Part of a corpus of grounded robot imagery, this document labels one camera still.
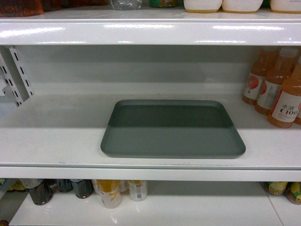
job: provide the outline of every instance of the bottle cap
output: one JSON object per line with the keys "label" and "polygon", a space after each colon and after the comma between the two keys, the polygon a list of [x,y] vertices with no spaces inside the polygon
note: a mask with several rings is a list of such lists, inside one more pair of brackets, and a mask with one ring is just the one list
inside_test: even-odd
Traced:
{"label": "bottle cap", "polygon": [[285,57],[285,58],[295,58],[298,54],[298,49],[294,47],[282,47],[279,56]]}
{"label": "bottle cap", "polygon": [[277,46],[263,46],[262,50],[267,51],[267,52],[273,52],[273,51],[277,51],[278,47]]}

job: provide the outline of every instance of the white can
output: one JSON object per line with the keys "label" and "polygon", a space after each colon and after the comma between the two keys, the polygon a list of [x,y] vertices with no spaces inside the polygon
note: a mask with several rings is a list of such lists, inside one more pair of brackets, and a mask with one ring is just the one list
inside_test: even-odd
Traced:
{"label": "white can", "polygon": [[183,2],[189,13],[215,13],[222,5],[222,0],[184,0]]}
{"label": "white can", "polygon": [[222,9],[227,13],[254,13],[263,0],[223,0]]}
{"label": "white can", "polygon": [[147,181],[146,180],[129,180],[128,189],[130,197],[135,201],[142,201],[147,196]]}
{"label": "white can", "polygon": [[271,0],[270,5],[276,13],[301,13],[301,0]]}

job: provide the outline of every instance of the white label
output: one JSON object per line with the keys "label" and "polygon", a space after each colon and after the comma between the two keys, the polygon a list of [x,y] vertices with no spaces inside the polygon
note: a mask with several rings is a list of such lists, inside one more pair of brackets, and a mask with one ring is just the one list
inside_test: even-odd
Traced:
{"label": "white label", "polygon": [[264,81],[264,77],[250,73],[244,91],[245,97],[252,100],[257,100],[263,81]]}
{"label": "white label", "polygon": [[119,187],[114,189],[111,192],[102,192],[100,191],[100,196],[102,199],[102,202],[106,208],[115,208],[120,204],[121,201],[121,195],[119,192]]}
{"label": "white label", "polygon": [[280,89],[281,85],[276,85],[265,80],[263,82],[257,104],[265,109],[272,109]]}
{"label": "white label", "polygon": [[142,201],[147,196],[147,181],[142,181],[140,184],[128,182],[130,196],[135,201]]}
{"label": "white label", "polygon": [[36,186],[39,186],[43,182],[43,179],[19,179],[19,180],[21,181],[22,185],[27,189],[31,189]]}
{"label": "white label", "polygon": [[280,91],[276,102],[272,117],[283,122],[293,122],[301,109],[301,97]]}

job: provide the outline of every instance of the green tray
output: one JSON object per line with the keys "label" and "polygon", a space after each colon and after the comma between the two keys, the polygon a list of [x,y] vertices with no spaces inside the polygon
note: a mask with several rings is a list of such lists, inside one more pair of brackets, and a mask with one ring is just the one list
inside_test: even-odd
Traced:
{"label": "green tray", "polygon": [[122,100],[101,150],[123,158],[233,159],[246,151],[223,105],[203,100]]}

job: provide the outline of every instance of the store shelf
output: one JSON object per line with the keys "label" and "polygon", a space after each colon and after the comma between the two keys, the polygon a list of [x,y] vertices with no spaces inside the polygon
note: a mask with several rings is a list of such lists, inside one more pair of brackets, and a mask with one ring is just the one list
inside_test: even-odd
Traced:
{"label": "store shelf", "polygon": [[[237,159],[110,158],[101,152],[100,143],[113,107],[119,100],[135,98],[219,101],[238,129],[246,153]],[[239,95],[35,95],[0,127],[2,177],[210,181],[301,177],[296,139],[300,127],[270,125]]]}
{"label": "store shelf", "polygon": [[141,202],[122,195],[121,204],[106,209],[100,196],[78,199],[73,191],[55,193],[37,206],[27,196],[10,225],[61,226],[282,226],[259,183],[149,181],[149,194]]}
{"label": "store shelf", "polygon": [[183,7],[81,7],[0,19],[1,45],[300,45],[299,15],[187,13]]}

